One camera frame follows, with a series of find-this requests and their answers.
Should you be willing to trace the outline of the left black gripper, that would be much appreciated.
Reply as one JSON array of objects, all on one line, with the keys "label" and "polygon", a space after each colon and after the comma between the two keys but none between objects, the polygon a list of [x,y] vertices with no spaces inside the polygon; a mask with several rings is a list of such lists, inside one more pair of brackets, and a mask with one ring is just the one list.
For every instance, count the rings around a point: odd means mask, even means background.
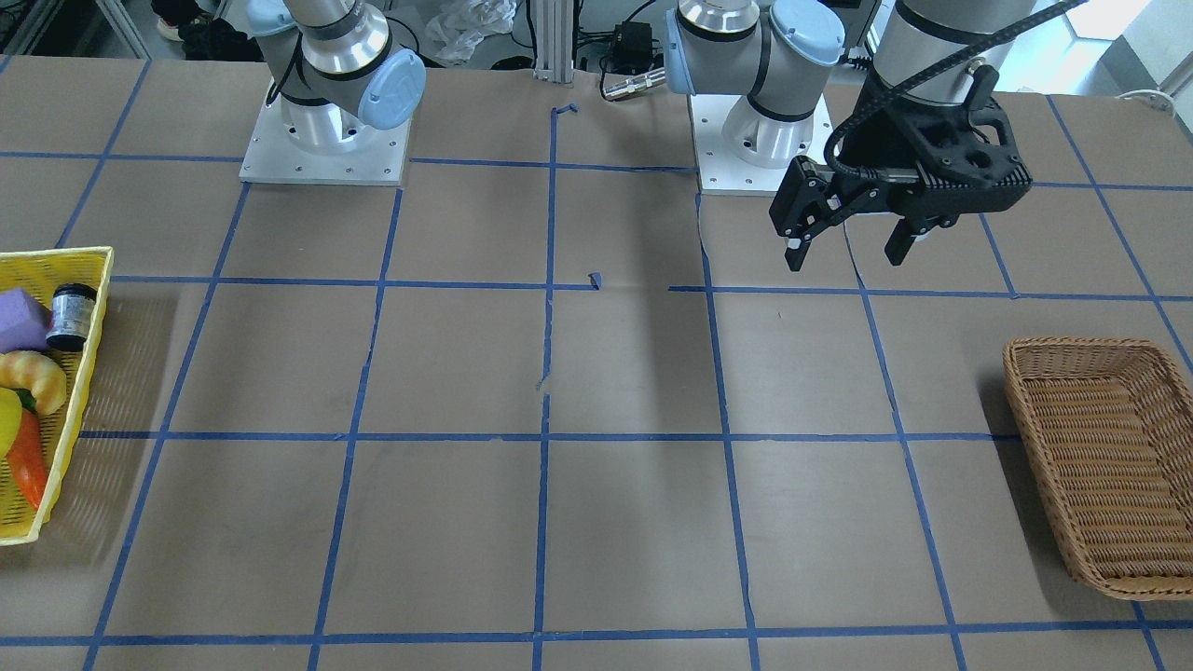
[{"label": "left black gripper", "polygon": [[963,76],[968,92],[953,105],[929,105],[898,96],[878,112],[843,123],[840,161],[853,170],[907,171],[913,180],[879,184],[843,177],[809,156],[795,156],[769,205],[789,271],[802,270],[814,238],[857,213],[895,213],[898,223],[884,246],[891,267],[937,228],[956,226],[964,213],[1005,213],[1031,190],[1008,115],[994,101],[1000,73],[979,64]]}]

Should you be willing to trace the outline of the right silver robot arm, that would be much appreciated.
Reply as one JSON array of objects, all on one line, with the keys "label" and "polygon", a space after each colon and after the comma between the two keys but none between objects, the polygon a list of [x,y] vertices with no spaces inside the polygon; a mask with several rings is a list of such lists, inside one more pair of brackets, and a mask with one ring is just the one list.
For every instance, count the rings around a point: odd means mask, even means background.
[{"label": "right silver robot arm", "polygon": [[339,154],[370,130],[409,122],[427,68],[392,38],[391,21],[367,1],[248,1],[251,38],[273,82],[265,106],[291,144]]}]

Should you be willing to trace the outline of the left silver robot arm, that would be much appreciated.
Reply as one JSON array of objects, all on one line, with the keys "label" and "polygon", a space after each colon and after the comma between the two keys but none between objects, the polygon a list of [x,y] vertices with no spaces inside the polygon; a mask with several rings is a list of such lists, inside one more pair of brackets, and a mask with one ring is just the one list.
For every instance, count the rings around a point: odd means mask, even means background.
[{"label": "left silver robot arm", "polygon": [[820,1],[679,1],[665,14],[667,85],[733,96],[721,134],[734,153],[785,170],[769,217],[801,271],[814,238],[869,213],[898,217],[884,247],[900,265],[914,242],[971,213],[1005,213],[1033,179],[993,97],[1028,1],[894,4],[857,106],[824,142],[808,138],[846,26]]}]

